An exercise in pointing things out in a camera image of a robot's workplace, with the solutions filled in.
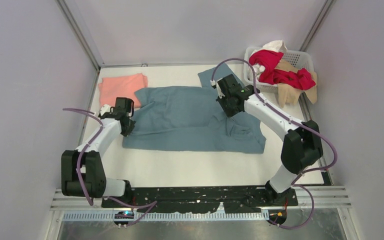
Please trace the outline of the blue-grey t-shirt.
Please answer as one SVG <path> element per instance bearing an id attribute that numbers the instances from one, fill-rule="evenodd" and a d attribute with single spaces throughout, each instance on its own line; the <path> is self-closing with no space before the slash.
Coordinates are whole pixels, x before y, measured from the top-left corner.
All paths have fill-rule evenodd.
<path id="1" fill-rule="evenodd" d="M 220 79 L 233 71 L 222 64 L 218 69 L 198 73 L 200 87 L 148 87 L 136 91 L 141 108 L 132 117 L 135 126 L 123 139 L 123 148 L 262 154 L 266 138 L 261 122 L 245 112 L 226 116 L 210 84 L 213 73 Z"/>

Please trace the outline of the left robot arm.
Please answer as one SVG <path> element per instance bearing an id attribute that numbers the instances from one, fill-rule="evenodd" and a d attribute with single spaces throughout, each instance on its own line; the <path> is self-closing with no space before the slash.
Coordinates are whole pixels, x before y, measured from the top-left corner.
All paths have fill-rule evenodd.
<path id="1" fill-rule="evenodd" d="M 127 180 L 106 177 L 102 157 L 119 136 L 127 137 L 134 129 L 134 101 L 118 97 L 115 105 L 103 105 L 97 114 L 89 110 L 68 108 L 98 123 L 92 135 L 74 150 L 65 150 L 61 156 L 61 191 L 65 196 L 85 197 L 87 201 L 114 197 L 121 207 L 133 202 Z"/>

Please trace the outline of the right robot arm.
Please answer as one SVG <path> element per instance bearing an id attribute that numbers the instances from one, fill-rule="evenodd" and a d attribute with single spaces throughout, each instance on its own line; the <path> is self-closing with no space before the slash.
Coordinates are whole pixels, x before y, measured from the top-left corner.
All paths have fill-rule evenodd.
<path id="1" fill-rule="evenodd" d="M 274 106 L 252 85 L 242 86 L 232 75 L 211 80 L 217 102 L 228 117 L 247 113 L 269 127 L 282 140 L 281 166 L 264 185 L 264 200 L 279 205 L 297 177 L 324 154 L 318 124 L 304 122 Z"/>

